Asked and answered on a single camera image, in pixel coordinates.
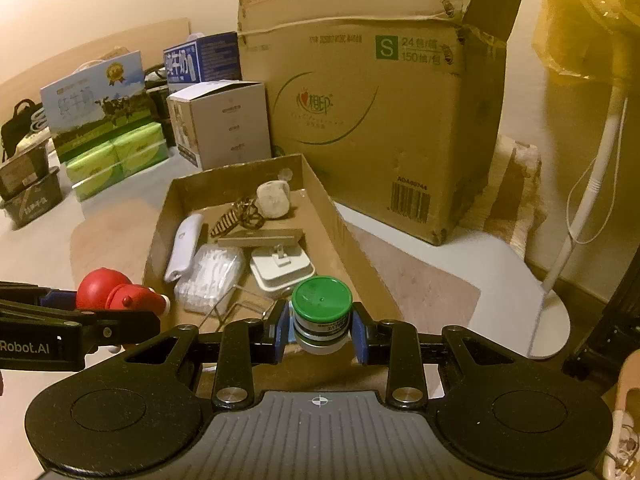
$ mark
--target table surface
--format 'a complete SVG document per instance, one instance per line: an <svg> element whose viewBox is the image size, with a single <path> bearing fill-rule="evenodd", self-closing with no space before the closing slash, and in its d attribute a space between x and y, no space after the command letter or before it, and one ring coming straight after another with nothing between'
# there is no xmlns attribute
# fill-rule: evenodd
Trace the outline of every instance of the table surface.
<svg viewBox="0 0 640 480"><path fill-rule="evenodd" d="M51 165L58 160L53 154ZM133 198L145 200L159 212L172 179L194 173L188 161L172 156L133 175L85 202L70 190L64 171L61 204L20 230L12 230L0 216L0 280L37 283L74 289L69 240L77 225L98 210ZM511 248L482 232L456 228L451 240L434 247L377 220L337 205L343 218L434 267L454 274L480 289L480 298L468 327L522 355L527 355L540 316L540 284ZM87 357L93 365L110 354L100 349ZM0 478L32 480L42 471L24 433L24 413L41 390L66 377L64 372L4 371L0 397Z"/></svg>

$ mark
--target bag handle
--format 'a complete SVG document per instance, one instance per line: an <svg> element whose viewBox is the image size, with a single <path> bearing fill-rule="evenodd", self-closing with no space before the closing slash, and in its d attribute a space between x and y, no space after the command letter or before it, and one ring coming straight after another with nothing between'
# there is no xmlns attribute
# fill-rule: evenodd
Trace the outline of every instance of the bag handle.
<svg viewBox="0 0 640 480"><path fill-rule="evenodd" d="M27 103L29 106L27 106L27 108L33 108L36 103L34 103L31 99L23 99L22 101L18 102L17 105L15 105L14 107L14 117L18 115L18 108L20 108L20 105Z"/></svg>

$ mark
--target blue milk carton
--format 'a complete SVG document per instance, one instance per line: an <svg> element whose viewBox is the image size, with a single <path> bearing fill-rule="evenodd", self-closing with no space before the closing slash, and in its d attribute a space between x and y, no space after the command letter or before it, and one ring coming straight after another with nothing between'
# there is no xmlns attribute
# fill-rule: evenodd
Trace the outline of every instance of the blue milk carton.
<svg viewBox="0 0 640 480"><path fill-rule="evenodd" d="M169 92L203 81L242 79L235 32L213 34L164 50Z"/></svg>

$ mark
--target gray ribbed panel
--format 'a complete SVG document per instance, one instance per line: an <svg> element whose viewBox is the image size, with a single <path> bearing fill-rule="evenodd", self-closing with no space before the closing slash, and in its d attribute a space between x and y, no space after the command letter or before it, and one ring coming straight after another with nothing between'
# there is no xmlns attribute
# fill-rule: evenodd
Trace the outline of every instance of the gray ribbed panel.
<svg viewBox="0 0 640 480"><path fill-rule="evenodd" d="M312 401L323 396L328 402ZM62 480L55 473L41 480ZM487 480L453 457L425 419L380 405L373 392L267 392L216 416L187 453L138 480ZM589 474L580 475L594 479Z"/></svg>

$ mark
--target silver bolt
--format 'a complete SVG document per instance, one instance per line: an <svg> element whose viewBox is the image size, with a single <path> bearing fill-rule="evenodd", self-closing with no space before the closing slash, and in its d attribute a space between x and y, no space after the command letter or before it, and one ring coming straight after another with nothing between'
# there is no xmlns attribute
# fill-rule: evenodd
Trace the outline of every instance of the silver bolt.
<svg viewBox="0 0 640 480"><path fill-rule="evenodd" d="M229 386L222 388L216 393L216 397L223 402L240 402L247 398L248 393L244 388L238 388L236 386Z"/></svg>
<svg viewBox="0 0 640 480"><path fill-rule="evenodd" d="M418 388L412 386L403 386L402 388L396 388L391 393L391 396L398 402L403 404L412 404L418 402L422 397L422 392Z"/></svg>

